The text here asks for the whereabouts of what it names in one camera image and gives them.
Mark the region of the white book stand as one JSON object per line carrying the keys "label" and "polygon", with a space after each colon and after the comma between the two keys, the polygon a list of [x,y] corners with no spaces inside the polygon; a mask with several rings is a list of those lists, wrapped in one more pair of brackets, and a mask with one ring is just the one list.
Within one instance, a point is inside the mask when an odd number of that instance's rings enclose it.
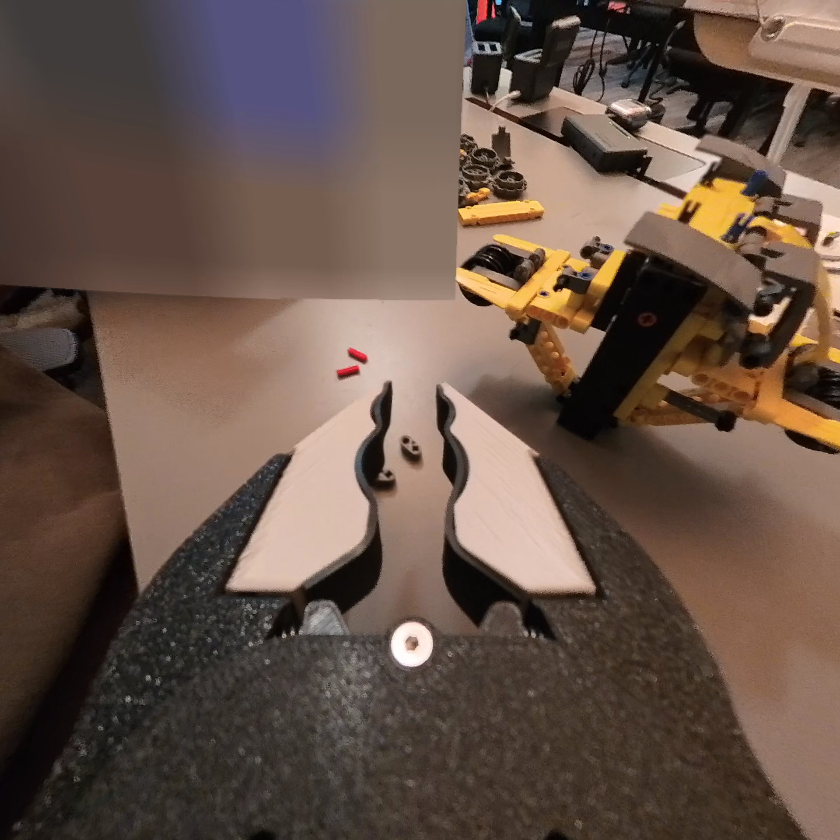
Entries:
{"label": "white book stand", "polygon": [[767,156],[780,163],[814,90],[839,90],[839,2],[756,1],[746,69],[791,85]]}

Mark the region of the pile of small brick parts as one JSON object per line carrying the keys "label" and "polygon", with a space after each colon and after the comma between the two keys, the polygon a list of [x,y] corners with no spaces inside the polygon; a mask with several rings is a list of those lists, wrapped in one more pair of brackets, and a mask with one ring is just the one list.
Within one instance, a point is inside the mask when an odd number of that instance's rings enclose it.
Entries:
{"label": "pile of small brick parts", "polygon": [[490,146],[462,133],[459,139],[458,208],[477,205],[495,197],[503,202],[522,199],[529,186],[514,168],[512,157],[500,161]]}

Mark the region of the black power brick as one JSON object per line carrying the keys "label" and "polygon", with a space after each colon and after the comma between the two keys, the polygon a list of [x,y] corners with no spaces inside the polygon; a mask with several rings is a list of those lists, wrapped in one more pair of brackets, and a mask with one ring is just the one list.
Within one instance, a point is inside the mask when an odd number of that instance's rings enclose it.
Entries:
{"label": "black power brick", "polygon": [[645,175],[652,160],[642,141],[605,114],[565,117],[561,138],[599,174]]}

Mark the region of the large black desktop device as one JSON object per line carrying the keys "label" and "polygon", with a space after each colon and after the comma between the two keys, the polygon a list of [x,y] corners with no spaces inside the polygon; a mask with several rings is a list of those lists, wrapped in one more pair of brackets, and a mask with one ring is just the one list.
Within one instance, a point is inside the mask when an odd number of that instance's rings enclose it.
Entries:
{"label": "large black desktop device", "polygon": [[517,93],[519,103],[546,99],[557,87],[580,28],[581,20],[575,15],[558,18],[544,30],[540,47],[513,57],[510,92]]}

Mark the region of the small black desktop device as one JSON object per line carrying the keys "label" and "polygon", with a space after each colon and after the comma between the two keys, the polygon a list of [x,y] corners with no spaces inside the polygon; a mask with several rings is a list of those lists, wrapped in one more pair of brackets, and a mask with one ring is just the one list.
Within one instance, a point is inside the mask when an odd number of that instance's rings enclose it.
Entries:
{"label": "small black desktop device", "polygon": [[469,90],[476,98],[493,97],[497,93],[504,53],[498,41],[474,40],[471,56]]}

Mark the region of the yellow black brick vehicle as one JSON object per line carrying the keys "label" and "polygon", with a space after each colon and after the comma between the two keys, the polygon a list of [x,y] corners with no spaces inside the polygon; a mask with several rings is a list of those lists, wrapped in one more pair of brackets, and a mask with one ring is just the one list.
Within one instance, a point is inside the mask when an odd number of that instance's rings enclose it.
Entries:
{"label": "yellow black brick vehicle", "polygon": [[464,297],[503,310],[559,404],[592,440],[616,426],[738,421],[837,455],[838,348],[823,205],[786,173],[717,138],[675,203],[644,213],[615,248],[575,257],[495,235],[457,268]]}

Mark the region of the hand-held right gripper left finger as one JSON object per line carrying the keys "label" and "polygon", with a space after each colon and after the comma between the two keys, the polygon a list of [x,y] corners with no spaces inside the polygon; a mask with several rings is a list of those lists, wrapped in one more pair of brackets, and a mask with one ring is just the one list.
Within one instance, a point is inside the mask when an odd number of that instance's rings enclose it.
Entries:
{"label": "hand-held right gripper left finger", "polygon": [[392,394],[392,383],[385,381],[296,444],[227,592],[312,592],[373,548],[379,527],[375,487],[385,468]]}

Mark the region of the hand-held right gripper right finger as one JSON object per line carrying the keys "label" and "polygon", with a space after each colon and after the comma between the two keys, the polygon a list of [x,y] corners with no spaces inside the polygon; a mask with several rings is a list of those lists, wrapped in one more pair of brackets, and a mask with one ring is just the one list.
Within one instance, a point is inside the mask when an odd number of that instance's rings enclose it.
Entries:
{"label": "hand-held right gripper right finger", "polygon": [[447,546],[515,599],[594,595],[538,453],[452,385],[437,386],[436,408]]}

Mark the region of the yellow brick beam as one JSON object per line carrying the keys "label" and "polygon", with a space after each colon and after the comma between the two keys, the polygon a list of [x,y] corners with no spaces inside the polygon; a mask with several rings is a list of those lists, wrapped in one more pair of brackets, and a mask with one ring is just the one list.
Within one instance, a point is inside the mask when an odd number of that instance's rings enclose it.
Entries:
{"label": "yellow brick beam", "polygon": [[458,222],[462,227],[485,227],[541,219],[543,205],[534,200],[480,203],[461,207]]}

